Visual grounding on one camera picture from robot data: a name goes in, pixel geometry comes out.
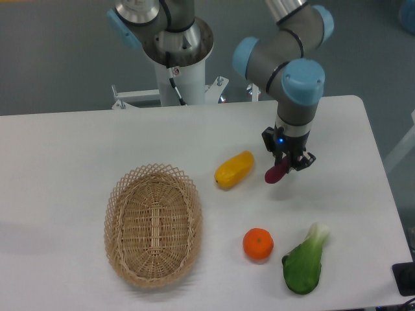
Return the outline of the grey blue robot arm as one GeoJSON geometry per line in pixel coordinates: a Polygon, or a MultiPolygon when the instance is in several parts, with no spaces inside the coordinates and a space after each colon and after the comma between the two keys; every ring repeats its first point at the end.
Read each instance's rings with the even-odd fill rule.
{"type": "MultiPolygon", "coordinates": [[[[275,162],[271,172],[287,174],[310,167],[315,156],[306,149],[316,109],[324,92],[325,73],[307,59],[333,33],[328,10],[307,1],[268,1],[278,31],[268,41],[243,39],[232,65],[278,103],[275,124],[262,138],[275,162]]],[[[192,75],[213,50],[209,25],[196,16],[193,1],[116,1],[108,22],[123,43],[143,49],[158,70],[164,106],[205,101],[205,75],[192,75]]]]}

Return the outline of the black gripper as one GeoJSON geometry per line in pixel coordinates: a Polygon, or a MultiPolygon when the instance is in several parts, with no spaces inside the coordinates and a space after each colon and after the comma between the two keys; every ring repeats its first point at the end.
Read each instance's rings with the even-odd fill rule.
{"type": "Polygon", "coordinates": [[[316,160],[312,153],[304,152],[309,133],[299,137],[291,137],[286,135],[285,130],[280,126],[278,128],[268,127],[261,135],[266,149],[274,156],[275,166],[282,162],[283,154],[288,157],[288,172],[309,168],[316,160]]]}

